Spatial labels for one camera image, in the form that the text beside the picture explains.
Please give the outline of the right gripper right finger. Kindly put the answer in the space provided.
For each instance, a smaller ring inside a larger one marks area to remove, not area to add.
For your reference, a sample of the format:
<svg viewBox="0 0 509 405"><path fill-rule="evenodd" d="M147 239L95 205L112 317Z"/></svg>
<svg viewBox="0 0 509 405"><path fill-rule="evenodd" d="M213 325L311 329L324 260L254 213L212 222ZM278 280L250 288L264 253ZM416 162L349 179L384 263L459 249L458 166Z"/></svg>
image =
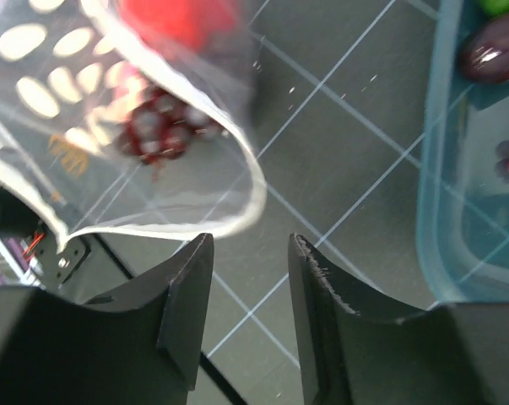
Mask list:
<svg viewBox="0 0 509 405"><path fill-rule="evenodd" d="M509 303L421 310L290 236L290 292L307 404L509 404Z"/></svg>

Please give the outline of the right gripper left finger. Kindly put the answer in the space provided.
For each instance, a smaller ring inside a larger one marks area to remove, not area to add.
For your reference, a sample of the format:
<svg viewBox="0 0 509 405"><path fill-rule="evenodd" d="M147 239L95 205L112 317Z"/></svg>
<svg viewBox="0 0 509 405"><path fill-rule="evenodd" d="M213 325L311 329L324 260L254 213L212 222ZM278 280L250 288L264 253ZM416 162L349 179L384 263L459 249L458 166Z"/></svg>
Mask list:
<svg viewBox="0 0 509 405"><path fill-rule="evenodd" d="M0 286L0 404L183 404L195 385L214 239L79 305Z"/></svg>

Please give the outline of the dark red grape bunch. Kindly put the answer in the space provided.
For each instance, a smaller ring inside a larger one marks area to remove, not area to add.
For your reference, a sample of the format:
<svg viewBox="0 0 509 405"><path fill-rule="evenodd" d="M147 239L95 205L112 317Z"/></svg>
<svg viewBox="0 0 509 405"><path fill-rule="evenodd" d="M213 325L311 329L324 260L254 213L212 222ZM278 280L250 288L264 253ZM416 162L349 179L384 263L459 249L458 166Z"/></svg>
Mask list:
<svg viewBox="0 0 509 405"><path fill-rule="evenodd" d="M138 92L118 90L115 101L125 111L115 145L145 165L178 159L195 139L211 140L226 133L214 118L156 86Z"/></svg>

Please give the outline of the clear dotted zip bag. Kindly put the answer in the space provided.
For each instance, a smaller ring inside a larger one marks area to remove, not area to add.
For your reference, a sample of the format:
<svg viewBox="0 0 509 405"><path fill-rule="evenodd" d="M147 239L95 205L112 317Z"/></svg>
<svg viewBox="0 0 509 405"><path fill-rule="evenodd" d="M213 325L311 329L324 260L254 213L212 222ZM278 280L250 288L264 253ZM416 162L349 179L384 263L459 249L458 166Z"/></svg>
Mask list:
<svg viewBox="0 0 509 405"><path fill-rule="evenodd" d="M60 247L91 233L189 240L255 224L267 186L250 107L256 61L247 27L199 50L152 45L119 1L0 1L0 185L33 209ZM145 165L118 151L118 90L165 89L226 133Z"/></svg>

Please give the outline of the purple eggplant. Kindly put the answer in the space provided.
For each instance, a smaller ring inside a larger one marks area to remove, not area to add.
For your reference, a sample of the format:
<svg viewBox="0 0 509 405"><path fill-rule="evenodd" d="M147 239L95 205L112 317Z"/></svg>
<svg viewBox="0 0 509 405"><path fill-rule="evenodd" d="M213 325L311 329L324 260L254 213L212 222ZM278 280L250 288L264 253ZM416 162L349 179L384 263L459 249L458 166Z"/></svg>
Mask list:
<svg viewBox="0 0 509 405"><path fill-rule="evenodd" d="M509 81L509 13L492 19L471 35L457 56L461 73L485 84Z"/></svg>

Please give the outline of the red tomato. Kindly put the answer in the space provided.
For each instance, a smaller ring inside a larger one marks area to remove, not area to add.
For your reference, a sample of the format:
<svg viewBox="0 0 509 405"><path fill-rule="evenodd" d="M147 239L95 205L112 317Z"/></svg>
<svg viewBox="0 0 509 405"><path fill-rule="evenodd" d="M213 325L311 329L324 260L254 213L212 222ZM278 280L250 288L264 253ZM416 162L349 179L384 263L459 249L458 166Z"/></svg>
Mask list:
<svg viewBox="0 0 509 405"><path fill-rule="evenodd" d="M149 44L172 40L199 50L239 24L239 1L119 1L122 20Z"/></svg>

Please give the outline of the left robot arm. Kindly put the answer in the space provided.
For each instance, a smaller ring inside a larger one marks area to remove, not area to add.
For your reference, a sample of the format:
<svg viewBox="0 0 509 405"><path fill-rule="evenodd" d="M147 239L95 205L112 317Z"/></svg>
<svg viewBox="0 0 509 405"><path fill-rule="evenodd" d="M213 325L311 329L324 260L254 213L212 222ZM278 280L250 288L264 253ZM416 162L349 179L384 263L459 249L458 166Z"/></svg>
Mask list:
<svg viewBox="0 0 509 405"><path fill-rule="evenodd" d="M0 186L0 239L27 239L44 233L44 225L38 215Z"/></svg>

